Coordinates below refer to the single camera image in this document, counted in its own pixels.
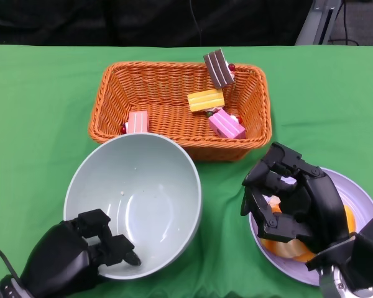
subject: green table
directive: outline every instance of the green table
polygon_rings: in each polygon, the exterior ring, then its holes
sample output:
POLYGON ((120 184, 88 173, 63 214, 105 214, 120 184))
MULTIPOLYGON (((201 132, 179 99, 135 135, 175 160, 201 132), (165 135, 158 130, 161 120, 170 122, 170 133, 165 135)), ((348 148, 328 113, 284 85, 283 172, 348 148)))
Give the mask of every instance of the green table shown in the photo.
MULTIPOLYGON (((20 274, 36 242, 62 219, 68 184, 98 145, 87 126, 101 75, 121 60, 202 61, 213 48, 0 46, 0 249, 20 274)), ((224 48, 261 67, 273 140, 350 177, 373 198, 373 47, 224 48)), ((239 216, 241 181, 265 153, 199 163, 203 217, 187 251, 138 281, 78 297, 320 297, 273 267, 239 216)), ((0 278, 6 273, 0 264, 0 278)))

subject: bowl rim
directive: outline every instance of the bowl rim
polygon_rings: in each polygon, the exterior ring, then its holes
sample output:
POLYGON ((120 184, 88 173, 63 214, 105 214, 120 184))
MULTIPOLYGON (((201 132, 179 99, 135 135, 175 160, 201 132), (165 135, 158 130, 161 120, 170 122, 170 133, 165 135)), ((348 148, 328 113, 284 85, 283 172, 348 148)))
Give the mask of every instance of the bowl rim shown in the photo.
POLYGON ((72 184, 73 184, 73 182, 74 182, 77 174, 79 173, 79 170, 83 167, 83 165, 87 162, 87 160, 89 160, 89 158, 93 154, 95 154, 100 148, 106 146, 107 144, 109 144, 111 142, 115 142, 116 140, 119 140, 120 138, 133 137, 135 135, 150 135, 150 136, 153 136, 153 137, 162 138, 163 140, 166 140, 169 143, 171 143, 172 145, 174 145, 175 147, 177 147, 184 154, 184 156, 187 158, 187 160, 191 164, 192 170, 193 170, 193 172, 195 174, 196 184, 198 186, 198 212, 195 215, 195 219, 193 221, 193 227, 190 229, 190 231, 188 233, 188 236, 186 237, 185 241, 182 243, 182 245, 179 247, 179 249, 174 254, 172 254, 171 257, 169 257, 165 262, 163 262, 162 264, 158 265, 156 268, 151 269, 151 270, 149 270, 149 271, 147 271, 145 273, 140 273, 140 274, 135 274, 135 275, 130 275, 130 276, 117 276, 117 275, 113 275, 113 274, 102 274, 102 273, 99 273, 99 275, 102 275, 102 276, 104 276, 106 278, 110 278, 110 279, 126 280, 126 279, 142 278, 144 276, 151 275, 152 273, 155 273, 156 271, 159 271, 160 269, 166 267, 172 261, 174 261, 175 259, 177 259, 182 254, 182 252, 184 251, 184 249, 188 246, 189 242, 192 240, 192 238, 194 237, 196 231, 198 230, 199 222, 200 222, 200 219, 201 219, 201 213, 202 213, 201 181, 200 181, 200 177, 199 177, 199 174, 198 174, 198 170, 196 169, 196 166, 195 166, 193 160, 191 159, 191 157, 189 156, 189 154, 179 144, 177 144, 176 142, 174 142, 173 140, 171 140, 171 139, 169 139, 167 137, 164 137, 163 135, 158 135, 156 133, 150 133, 150 132, 142 132, 142 133, 127 133, 125 135, 120 135, 118 137, 112 138, 111 140, 109 140, 109 141, 103 143, 102 145, 100 145, 99 147, 95 148, 83 160, 83 162, 79 165, 78 169, 74 173, 74 175, 73 175, 73 177, 72 177, 72 179, 70 181, 70 184, 68 186, 67 194, 65 196, 65 203, 63 205, 63 220, 67 220, 67 204, 68 204, 68 198, 69 198, 70 188, 72 187, 72 184))

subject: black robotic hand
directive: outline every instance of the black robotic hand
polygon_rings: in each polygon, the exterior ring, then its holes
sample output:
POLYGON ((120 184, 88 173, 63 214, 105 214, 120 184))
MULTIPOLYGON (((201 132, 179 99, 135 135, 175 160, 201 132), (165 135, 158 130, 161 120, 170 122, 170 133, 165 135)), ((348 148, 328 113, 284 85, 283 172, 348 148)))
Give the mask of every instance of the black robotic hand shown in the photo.
POLYGON ((101 280, 98 267, 125 261, 141 264, 134 245, 124 236, 112 236, 111 219, 96 209, 52 227, 36 244, 21 278, 12 270, 0 283, 0 296, 56 298, 94 288, 101 280), (89 246, 85 238, 101 241, 89 246))
POLYGON ((321 168, 275 142, 242 185, 241 215, 252 213, 259 238, 285 243, 299 239, 317 254, 306 266, 320 273, 325 297, 328 293, 345 297, 347 291, 373 291, 373 219, 359 234, 350 235, 343 202, 321 168), (282 177, 296 181, 288 184, 282 177), (279 197, 282 213, 272 213, 264 198, 273 195, 279 197))

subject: wicker basket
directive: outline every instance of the wicker basket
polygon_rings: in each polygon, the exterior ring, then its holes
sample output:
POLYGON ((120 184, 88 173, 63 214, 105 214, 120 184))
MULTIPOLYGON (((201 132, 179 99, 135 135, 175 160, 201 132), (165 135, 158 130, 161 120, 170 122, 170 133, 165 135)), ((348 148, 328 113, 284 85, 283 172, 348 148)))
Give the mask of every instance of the wicker basket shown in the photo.
POLYGON ((104 143, 121 134, 130 111, 147 110, 149 130, 180 144, 194 160, 235 161, 271 138, 267 81, 261 69, 236 65, 235 83, 223 89, 225 110, 240 115, 247 139, 217 137, 205 113, 192 114, 187 95, 214 89, 205 64, 124 62, 103 75, 89 134, 104 143))

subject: purple plate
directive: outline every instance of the purple plate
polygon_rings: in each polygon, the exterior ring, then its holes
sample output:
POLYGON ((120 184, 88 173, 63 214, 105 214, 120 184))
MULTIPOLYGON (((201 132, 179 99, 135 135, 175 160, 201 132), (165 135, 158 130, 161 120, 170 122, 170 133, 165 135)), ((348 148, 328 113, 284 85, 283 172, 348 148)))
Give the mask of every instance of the purple plate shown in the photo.
MULTIPOLYGON (((359 232, 370 219, 373 218, 373 201, 371 197, 354 181, 330 169, 322 168, 333 180, 344 204, 348 205, 355 216, 356 231, 359 232)), ((293 183, 293 178, 285 178, 287 183, 293 183)), ((281 272, 289 275, 297 281, 319 286, 319 275, 316 271, 308 271, 305 264, 291 259, 275 256, 266 250, 257 237, 258 228, 252 215, 249 216, 251 232, 258 247, 267 259, 281 272)))

